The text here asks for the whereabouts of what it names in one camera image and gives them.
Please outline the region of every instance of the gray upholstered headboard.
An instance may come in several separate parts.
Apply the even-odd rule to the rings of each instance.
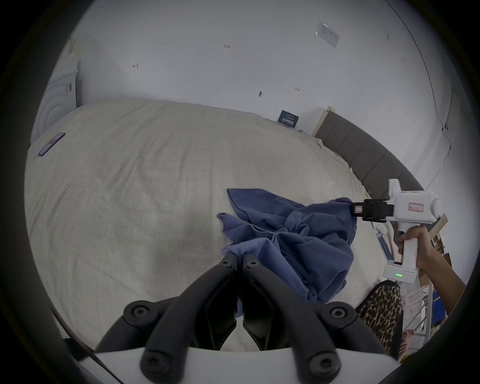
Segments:
[[[423,190],[383,145],[334,112],[327,112],[314,137],[343,157],[373,199],[388,198],[388,179],[399,179],[404,191]]]

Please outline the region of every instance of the red label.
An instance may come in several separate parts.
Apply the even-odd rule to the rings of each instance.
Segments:
[[[423,204],[408,203],[408,210],[414,212],[423,212]]]

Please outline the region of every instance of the white wall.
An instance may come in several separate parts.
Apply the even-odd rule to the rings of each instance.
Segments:
[[[285,109],[300,116],[297,129],[306,132],[332,106],[426,187],[449,147],[441,127],[452,89],[463,112],[467,101],[432,29],[403,1],[388,1],[422,51],[436,109],[419,51],[384,0],[97,0],[72,35],[71,51],[80,59],[78,98],[168,99],[271,120]],[[339,34],[336,48],[315,34],[320,20]],[[474,177],[463,177],[456,167],[468,153],[471,163],[463,172],[478,175],[472,162],[480,143],[475,126],[457,120],[451,135],[458,145],[453,143],[431,189],[449,217],[443,233],[454,267],[467,279],[478,242],[455,227],[463,220],[478,228],[480,206]],[[473,199],[462,216],[456,187]]]

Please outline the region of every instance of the white bed sheet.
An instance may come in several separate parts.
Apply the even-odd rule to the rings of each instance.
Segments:
[[[50,127],[28,151],[25,214],[42,282],[71,329],[95,348],[126,304],[179,295],[218,263],[229,241],[216,214],[233,214],[227,188],[304,205],[368,196],[317,139],[252,113],[106,100]],[[334,300],[355,307],[382,280],[375,234],[358,222],[355,259]],[[238,326],[223,349],[255,348]]]

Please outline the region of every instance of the phone on bed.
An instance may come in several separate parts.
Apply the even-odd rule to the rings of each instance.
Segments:
[[[60,132],[60,133],[57,133],[55,135],[55,137],[53,139],[51,139],[47,145],[45,145],[41,150],[40,152],[38,152],[38,155],[39,156],[43,156],[45,153],[47,153],[51,147],[53,147],[57,142],[58,140],[60,140],[63,136],[65,136],[65,132]]]

